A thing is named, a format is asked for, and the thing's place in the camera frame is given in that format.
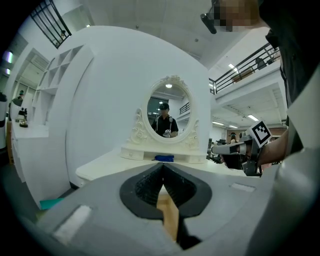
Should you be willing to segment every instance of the person in background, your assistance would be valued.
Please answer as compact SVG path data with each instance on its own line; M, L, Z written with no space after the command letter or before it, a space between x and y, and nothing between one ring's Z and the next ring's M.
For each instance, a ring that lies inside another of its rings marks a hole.
M21 90L19 92L19 96L14 98L10 103L9 103L9 121L11 121L11 117L10 117L10 107L11 107L11 103L14 103L15 105L21 107L22 102L24 101L24 95L25 92L23 90Z
M25 95L25 92L24 92L23 90L21 90L21 91L19 92L19 96L16 97L16 98L14 98L14 99L12 100L12 102L13 102L14 104L16 104L17 106L21 107L22 102L24 101L24 95Z
M234 132L231 132L230 133L230 136L231 136L231 140L230 140L230 144L233 144L233 143L237 143L237 136Z
M162 137L165 137L166 131L170 130L169 138L176 137L179 129L176 120L169 115L169 104L162 103L159 108L161 115L153 121L151 125L152 129Z

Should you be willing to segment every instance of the desk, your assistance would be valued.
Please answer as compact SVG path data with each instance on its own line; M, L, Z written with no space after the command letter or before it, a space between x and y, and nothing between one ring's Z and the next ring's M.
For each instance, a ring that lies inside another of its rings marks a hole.
M93 181L103 176L124 172L135 167L158 163L158 161L153 161L151 158L131 160L123 158L119 156L119 154L120 149L117 148L77 168L75 174L81 179L80 186L82 187L89 181ZM174 161L174 163L210 173L246 177L246 174L242 170L229 169L224 164L217 164L210 160L206 160L205 163L187 163L177 160ZM163 186L160 194L167 194Z

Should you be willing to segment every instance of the white vanity table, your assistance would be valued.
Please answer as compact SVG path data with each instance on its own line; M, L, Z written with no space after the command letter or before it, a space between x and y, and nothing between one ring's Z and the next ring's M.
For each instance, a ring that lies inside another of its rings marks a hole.
M147 117L147 104L150 95L163 84L180 87L187 94L190 102L189 123L185 131L174 138L164 138L156 134ZM174 163L200 171L245 177L242 170L229 169L224 164L207 160L207 152L199 150L197 133L199 120L196 117L195 109L196 103L193 94L180 77L167 76L157 81L146 94L141 108L138 108L135 113L135 124L126 144L77 168L75 173L81 180L80 186L103 176L155 164L157 161L153 159L156 155L174 155ZM167 194L164 186L162 186L160 194Z

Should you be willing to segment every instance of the ceiling light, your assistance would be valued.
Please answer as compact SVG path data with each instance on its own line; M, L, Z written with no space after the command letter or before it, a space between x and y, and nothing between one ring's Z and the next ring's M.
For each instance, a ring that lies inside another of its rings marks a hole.
M212 122L213 124L215 125L219 125L219 126L223 126L224 124L223 123L220 123L220 122Z
M12 57L13 57L13 56L14 56L14 55L12 54L12 52L11 52L11 51L8 51L7 54L6 54L5 60L6 60L7 62L9 62L9 63L12 63Z
M235 66L234 66L234 65L232 65L232 64L229 64L229 67L233 69ZM238 69L237 69L237 68L234 68L233 70L239 74L239 72L238 72Z
M252 114L248 115L248 118L251 118L254 121L259 121L259 119L255 118Z

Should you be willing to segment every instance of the person's sleeve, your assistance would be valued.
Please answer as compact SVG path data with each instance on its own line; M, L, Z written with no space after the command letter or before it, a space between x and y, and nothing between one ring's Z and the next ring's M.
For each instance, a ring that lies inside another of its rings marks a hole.
M156 120L153 121L153 123L151 124L152 129L156 130L157 128L157 123Z
M172 126L171 126L171 132L178 132L178 131L179 131L179 129L178 129L177 122L175 119L173 119Z

